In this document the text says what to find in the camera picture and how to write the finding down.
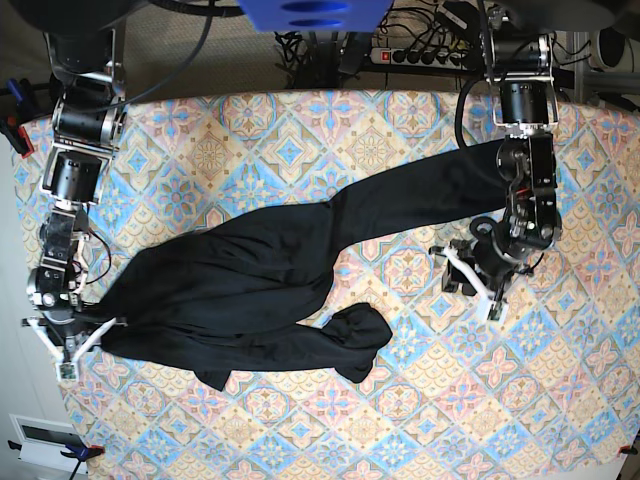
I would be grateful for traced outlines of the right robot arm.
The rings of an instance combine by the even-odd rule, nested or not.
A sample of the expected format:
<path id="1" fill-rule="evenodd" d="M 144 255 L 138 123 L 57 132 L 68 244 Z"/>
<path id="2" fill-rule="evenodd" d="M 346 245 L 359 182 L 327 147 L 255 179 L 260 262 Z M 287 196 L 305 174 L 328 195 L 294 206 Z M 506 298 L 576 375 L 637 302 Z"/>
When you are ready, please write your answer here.
<path id="1" fill-rule="evenodd" d="M 100 178 L 118 151 L 124 123 L 125 22 L 129 1 L 15 1 L 13 7 L 40 30 L 60 90 L 51 125 L 53 142 L 40 189 L 53 206 L 40 229 L 42 252 L 27 295 L 39 317 L 23 320 L 54 359 L 60 381 L 80 377 L 80 358 L 113 321 L 86 317 L 82 292 L 89 276 L 84 249 L 94 233 L 89 208 L 100 197 Z"/>

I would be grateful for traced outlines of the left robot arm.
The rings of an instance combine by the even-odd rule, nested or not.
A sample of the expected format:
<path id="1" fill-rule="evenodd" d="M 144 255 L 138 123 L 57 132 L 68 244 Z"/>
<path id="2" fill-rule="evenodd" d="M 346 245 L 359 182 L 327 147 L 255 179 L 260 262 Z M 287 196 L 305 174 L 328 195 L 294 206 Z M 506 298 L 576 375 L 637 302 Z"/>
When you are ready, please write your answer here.
<path id="1" fill-rule="evenodd" d="M 505 294 L 516 275 L 530 276 L 526 260 L 544 253 L 562 234 L 556 202 L 553 128 L 559 122 L 554 89 L 552 32 L 592 31 L 612 25 L 625 8 L 610 1 L 500 1 L 478 5 L 478 78 L 498 92 L 494 124 L 505 138 L 496 155 L 506 183 L 500 221 L 474 219 L 472 239 L 434 246 L 446 260 L 442 289 L 478 298 L 479 320 L 499 324 L 508 313 Z"/>

